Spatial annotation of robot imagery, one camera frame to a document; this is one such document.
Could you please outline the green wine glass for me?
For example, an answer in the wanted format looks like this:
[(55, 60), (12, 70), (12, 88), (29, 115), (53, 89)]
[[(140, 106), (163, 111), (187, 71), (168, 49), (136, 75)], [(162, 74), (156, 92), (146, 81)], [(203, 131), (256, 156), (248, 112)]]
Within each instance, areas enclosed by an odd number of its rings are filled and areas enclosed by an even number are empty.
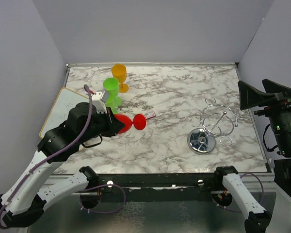
[(120, 106), (121, 103), (122, 103), (122, 99), (120, 97), (109, 97), (105, 105), (106, 107), (110, 107), (111, 111), (114, 114), (117, 114), (118, 113), (117, 107)]
[(119, 94), (119, 81), (116, 78), (109, 77), (103, 82), (105, 90), (112, 92), (114, 95), (115, 106), (118, 107), (122, 103), (122, 99), (118, 97)]

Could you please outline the orange plastic wine glass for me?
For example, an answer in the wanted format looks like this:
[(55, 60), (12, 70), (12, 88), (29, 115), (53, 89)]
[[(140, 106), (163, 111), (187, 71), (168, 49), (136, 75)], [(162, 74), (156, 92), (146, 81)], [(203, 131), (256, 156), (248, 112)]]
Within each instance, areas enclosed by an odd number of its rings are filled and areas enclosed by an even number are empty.
[(127, 79), (127, 69), (123, 64), (116, 64), (111, 69), (112, 75), (119, 82), (119, 92), (126, 93), (129, 90), (129, 86), (125, 83)]

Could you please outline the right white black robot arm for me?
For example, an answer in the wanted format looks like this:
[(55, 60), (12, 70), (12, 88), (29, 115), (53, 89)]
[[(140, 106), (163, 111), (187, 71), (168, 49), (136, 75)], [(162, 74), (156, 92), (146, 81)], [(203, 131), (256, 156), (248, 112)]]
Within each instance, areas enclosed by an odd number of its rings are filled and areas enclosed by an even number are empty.
[(213, 184), (217, 190), (227, 190), (244, 217), (247, 233), (291, 233), (291, 88), (262, 80), (264, 91), (244, 81), (238, 82), (240, 109), (260, 107), (254, 111), (265, 116), (275, 135), (278, 154), (283, 159), (274, 161), (275, 205), (266, 211), (248, 191), (233, 166), (217, 167)]

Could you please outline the red plastic wine glass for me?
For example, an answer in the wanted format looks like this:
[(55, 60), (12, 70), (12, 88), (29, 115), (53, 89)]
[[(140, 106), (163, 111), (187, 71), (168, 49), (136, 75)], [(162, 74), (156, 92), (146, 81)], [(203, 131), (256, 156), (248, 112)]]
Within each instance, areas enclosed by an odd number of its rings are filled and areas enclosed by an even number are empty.
[(124, 114), (115, 114), (117, 120), (125, 124), (124, 128), (119, 131), (119, 134), (126, 133), (132, 126), (137, 130), (143, 130), (146, 127), (146, 117), (142, 114), (136, 114), (131, 120)]

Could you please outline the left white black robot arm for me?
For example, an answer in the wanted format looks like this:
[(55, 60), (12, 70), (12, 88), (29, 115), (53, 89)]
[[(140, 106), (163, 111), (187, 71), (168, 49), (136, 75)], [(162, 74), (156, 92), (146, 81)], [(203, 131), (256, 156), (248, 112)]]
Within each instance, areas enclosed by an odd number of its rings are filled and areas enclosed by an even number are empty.
[(99, 110), (88, 102), (72, 108), (67, 120), (45, 133), (33, 159), (18, 181), (0, 194), (0, 228), (26, 228), (34, 224), (56, 202), (77, 191), (93, 191), (105, 187), (89, 166), (47, 188), (43, 185), (68, 158), (88, 140), (120, 134), (125, 124), (110, 107)]

